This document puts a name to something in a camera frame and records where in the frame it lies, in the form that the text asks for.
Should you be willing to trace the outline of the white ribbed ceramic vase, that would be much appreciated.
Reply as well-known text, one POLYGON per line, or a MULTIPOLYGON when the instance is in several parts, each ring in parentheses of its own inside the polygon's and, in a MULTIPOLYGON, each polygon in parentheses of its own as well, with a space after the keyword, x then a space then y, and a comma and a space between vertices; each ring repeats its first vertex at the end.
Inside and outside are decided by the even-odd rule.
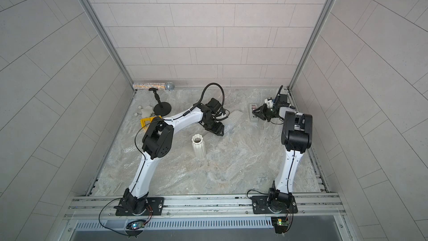
POLYGON ((206 147, 203 137, 199 134, 196 134, 192 137, 191 140, 196 157, 199 159, 204 159, 206 157, 206 147))

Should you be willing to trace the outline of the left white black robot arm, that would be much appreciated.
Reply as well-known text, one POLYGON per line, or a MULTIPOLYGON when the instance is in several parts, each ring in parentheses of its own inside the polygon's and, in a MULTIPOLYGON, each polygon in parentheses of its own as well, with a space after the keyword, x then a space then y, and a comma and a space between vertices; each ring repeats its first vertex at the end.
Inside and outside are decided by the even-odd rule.
POLYGON ((175 116, 155 118, 142 139, 142 158, 136 175, 114 208, 117 216, 140 215, 147 210, 149 185, 161 158, 172 148, 173 137, 180 130, 199 123, 217 136, 224 135, 224 125, 218 119, 225 114, 219 103, 198 104, 175 116))

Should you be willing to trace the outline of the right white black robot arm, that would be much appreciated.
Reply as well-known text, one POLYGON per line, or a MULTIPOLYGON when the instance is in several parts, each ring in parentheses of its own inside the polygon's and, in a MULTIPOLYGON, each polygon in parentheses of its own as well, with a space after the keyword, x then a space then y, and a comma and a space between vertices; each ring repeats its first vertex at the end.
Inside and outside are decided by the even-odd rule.
POLYGON ((281 144, 285 146, 283 167, 267 194, 267 207, 272 213, 297 212, 293 205, 294 178, 298 165, 312 145, 313 117, 300 113, 290 105, 269 109, 266 104, 254 109, 253 115, 266 121, 278 118, 282 123, 281 144))

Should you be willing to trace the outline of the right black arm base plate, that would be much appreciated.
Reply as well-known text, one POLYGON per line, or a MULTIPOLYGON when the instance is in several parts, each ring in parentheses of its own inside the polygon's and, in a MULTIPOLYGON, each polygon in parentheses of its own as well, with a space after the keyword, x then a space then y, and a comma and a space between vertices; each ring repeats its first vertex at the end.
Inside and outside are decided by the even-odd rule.
POLYGON ((295 198, 291 195, 286 195, 283 200, 268 200, 266 195, 251 196, 252 207, 254 214, 296 214, 298 208, 295 198))

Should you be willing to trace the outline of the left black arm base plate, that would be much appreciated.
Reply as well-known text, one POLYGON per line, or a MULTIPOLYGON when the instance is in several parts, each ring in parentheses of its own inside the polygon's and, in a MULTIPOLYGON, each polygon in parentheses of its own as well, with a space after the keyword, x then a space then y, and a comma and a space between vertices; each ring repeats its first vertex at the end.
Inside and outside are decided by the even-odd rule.
POLYGON ((161 215, 165 198, 163 197, 143 197, 136 199, 131 197, 120 199, 119 204, 114 206, 116 216, 148 216, 161 215))

